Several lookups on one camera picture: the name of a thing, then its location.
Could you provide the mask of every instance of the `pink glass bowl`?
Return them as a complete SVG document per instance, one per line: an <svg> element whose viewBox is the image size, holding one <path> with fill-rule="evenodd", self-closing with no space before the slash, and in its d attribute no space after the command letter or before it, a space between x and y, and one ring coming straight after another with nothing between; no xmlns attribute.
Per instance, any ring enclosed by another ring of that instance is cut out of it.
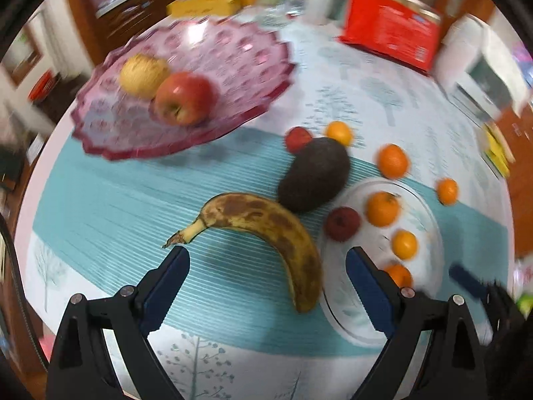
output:
<svg viewBox="0 0 533 400"><path fill-rule="evenodd" d="M166 59L173 72L208 77L220 93L209 119L193 127L166 125L153 115L151 102L122 91L118 74L137 53ZM254 23L177 21L130 40L94 69L72 111L73 137L86 153L109 160L170 155L216 140L265 113L290 86L294 68L287 44Z"/></svg>

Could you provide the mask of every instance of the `dark red fruit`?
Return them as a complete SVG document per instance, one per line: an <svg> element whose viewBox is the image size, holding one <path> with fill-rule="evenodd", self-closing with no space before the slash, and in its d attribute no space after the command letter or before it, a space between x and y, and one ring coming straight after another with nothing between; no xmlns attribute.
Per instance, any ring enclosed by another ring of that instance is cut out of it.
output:
<svg viewBox="0 0 533 400"><path fill-rule="evenodd" d="M359 230L361 217L351 207L338 207L329 212L324 224L326 236L337 242L346 242Z"/></svg>
<svg viewBox="0 0 533 400"><path fill-rule="evenodd" d="M313 136L307 129L295 126L285 134L285 148L296 155L312 139Z"/></svg>

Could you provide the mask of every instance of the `small red fruit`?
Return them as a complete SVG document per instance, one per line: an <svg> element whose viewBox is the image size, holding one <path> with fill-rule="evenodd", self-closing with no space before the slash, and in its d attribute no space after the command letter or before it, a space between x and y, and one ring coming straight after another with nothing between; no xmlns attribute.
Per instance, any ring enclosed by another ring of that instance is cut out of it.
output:
<svg viewBox="0 0 533 400"><path fill-rule="evenodd" d="M357 233L361 226L361 217L351 207L342 206L333 209L324 224L324 233L337 242L346 242Z"/></svg>
<svg viewBox="0 0 533 400"><path fill-rule="evenodd" d="M218 93L202 75L171 74L159 86L155 111L169 125L191 126L205 120L217 105Z"/></svg>
<svg viewBox="0 0 533 400"><path fill-rule="evenodd" d="M285 134L285 148L287 152L296 155L312 139L313 136L307 129L296 126Z"/></svg>

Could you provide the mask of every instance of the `fruit bowl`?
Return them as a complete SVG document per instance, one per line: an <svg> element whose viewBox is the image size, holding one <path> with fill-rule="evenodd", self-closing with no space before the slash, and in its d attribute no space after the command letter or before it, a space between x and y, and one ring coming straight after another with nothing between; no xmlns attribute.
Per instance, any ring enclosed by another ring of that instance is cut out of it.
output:
<svg viewBox="0 0 533 400"><path fill-rule="evenodd" d="M370 195L386 191L400 196L402 213L388 227L371 225L364 215ZM439 225L430 207L414 189L399 181L381 177L365 179L342 193L331 209L348 206L361 215L358 232L346 242L331 240L322 232L318 239L324 271L320 305L332 327L346 340L357 346L381 347L385 334L372 326L367 312L346 273L346 253L361 246L379 269L390 263L400 263L391 250L391 239L398 229L412 233L418 241L414 258L401 262L412 275L415 291L423 291L434 298L439 291L444 269L444 249Z"/></svg>
<svg viewBox="0 0 533 400"><path fill-rule="evenodd" d="M143 53L169 62L173 72L207 77L220 98L203 123L180 127L158 119L151 101L126 94L118 74ZM109 160L170 155L228 134L268 110L291 84L288 45L254 23L231 19L176 21L133 38L94 69L72 111L73 137L83 150Z"/></svg>

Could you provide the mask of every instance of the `barcode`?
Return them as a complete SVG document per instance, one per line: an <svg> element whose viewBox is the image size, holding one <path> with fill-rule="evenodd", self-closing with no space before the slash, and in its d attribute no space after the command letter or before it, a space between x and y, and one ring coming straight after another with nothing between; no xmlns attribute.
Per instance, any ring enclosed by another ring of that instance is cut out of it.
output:
<svg viewBox="0 0 533 400"><path fill-rule="evenodd" d="M426 52L427 52L427 49L425 49L422 46L419 46L415 51L415 60L418 60L419 62L423 62L426 59Z"/></svg>

